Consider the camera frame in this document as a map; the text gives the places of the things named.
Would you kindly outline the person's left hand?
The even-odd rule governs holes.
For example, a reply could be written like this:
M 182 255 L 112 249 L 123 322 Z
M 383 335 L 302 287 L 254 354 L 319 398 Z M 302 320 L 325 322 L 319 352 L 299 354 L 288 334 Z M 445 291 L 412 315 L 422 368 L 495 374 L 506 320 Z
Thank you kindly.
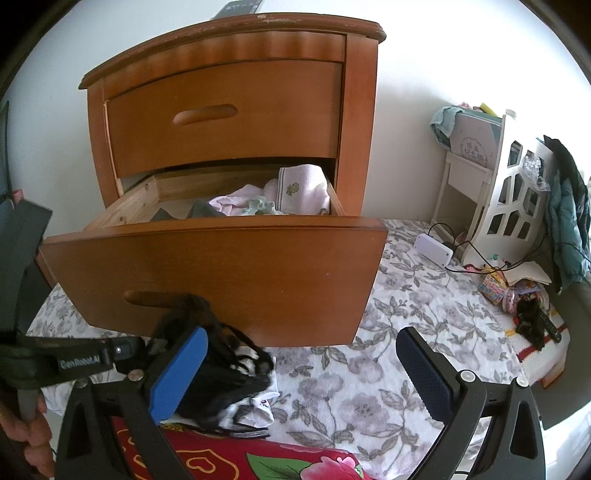
M 56 463 L 50 445 L 52 433 L 45 418 L 46 413 L 47 405 L 42 393 L 37 396 L 35 417 L 29 423 L 18 419 L 4 403 L 1 403 L 1 428 L 10 440 L 24 446 L 24 458 L 32 467 L 41 475 L 53 478 Z

